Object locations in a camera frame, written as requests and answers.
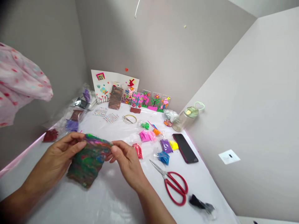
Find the orange clay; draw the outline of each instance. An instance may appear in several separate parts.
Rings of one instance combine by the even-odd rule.
[[[160,135],[161,132],[158,129],[154,129],[153,132],[155,133],[155,135]]]

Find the scissors handle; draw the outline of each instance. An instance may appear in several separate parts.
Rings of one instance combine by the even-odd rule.
[[[184,185],[185,185],[185,189],[182,188],[182,186],[173,178],[173,176],[171,174],[175,174],[177,176],[179,176],[182,181],[184,182]],[[176,172],[168,172],[167,173],[167,176],[178,186],[176,187],[175,185],[173,185],[173,183],[171,183],[168,179],[165,179],[164,182],[165,182],[165,187],[166,187],[166,190],[167,190],[167,193],[169,195],[169,197],[171,198],[171,200],[177,205],[177,206],[183,206],[185,203],[186,203],[186,194],[188,193],[188,185],[185,181],[185,179],[178,173]],[[168,189],[168,186],[169,185],[171,188],[173,188],[176,192],[178,192],[180,195],[182,195],[183,197],[183,201],[181,203],[178,203],[177,201],[174,200],[174,198],[171,196],[170,192],[169,192],[169,189]]]

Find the clear plastic bottle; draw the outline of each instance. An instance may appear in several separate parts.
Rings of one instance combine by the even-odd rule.
[[[197,109],[195,107],[196,104],[200,104],[203,106],[201,109]],[[194,106],[188,107],[185,111],[182,111],[179,117],[173,122],[172,128],[177,131],[181,132],[184,130],[188,125],[194,122],[194,119],[198,116],[200,110],[203,110],[205,105],[201,102],[195,102]]]

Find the smartphone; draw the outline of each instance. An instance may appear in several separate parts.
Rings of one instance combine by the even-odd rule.
[[[172,135],[175,141],[178,144],[178,148],[185,160],[186,163],[196,163],[198,162],[198,158],[194,154],[190,145],[187,143],[185,137],[182,134],[173,134]]]

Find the wall plate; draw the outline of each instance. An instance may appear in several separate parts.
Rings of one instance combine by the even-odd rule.
[[[226,152],[220,153],[219,156],[225,165],[233,163],[233,162],[237,162],[240,160],[240,158],[231,149],[227,150]]]

